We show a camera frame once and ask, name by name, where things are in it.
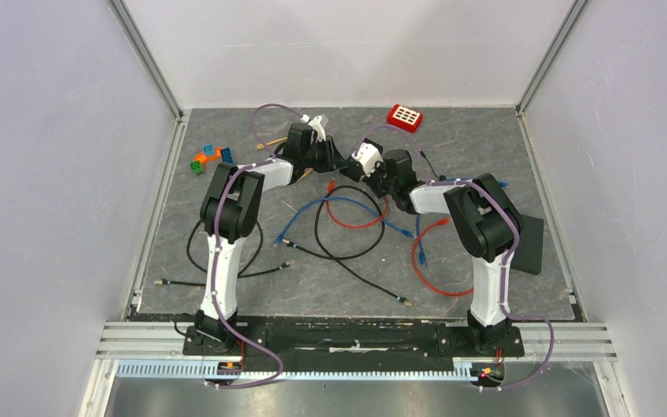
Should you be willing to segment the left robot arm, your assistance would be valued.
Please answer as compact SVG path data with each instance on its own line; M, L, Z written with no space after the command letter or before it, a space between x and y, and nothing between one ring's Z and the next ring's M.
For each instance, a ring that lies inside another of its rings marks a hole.
M269 158L248 165L224 162L214 172L200 209L208 235L208 269L194 328L217 354L232 352L238 341L232 326L241 250L257 223L262 194L297 182L309 169L326 173L345 164L326 125L323 115L304 117L291 124L287 140Z

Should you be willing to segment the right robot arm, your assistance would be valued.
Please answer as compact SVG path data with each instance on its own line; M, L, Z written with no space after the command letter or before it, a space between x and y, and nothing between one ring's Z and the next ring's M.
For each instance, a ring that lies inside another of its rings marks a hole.
M496 179L484 174L471 180L422 181L407 151L382 154L369 143L346 159L341 172L365 183L378 196L390 196L408 214L450 216L474 267L467 344L477 354L497 348L511 327L509 270L522 224Z

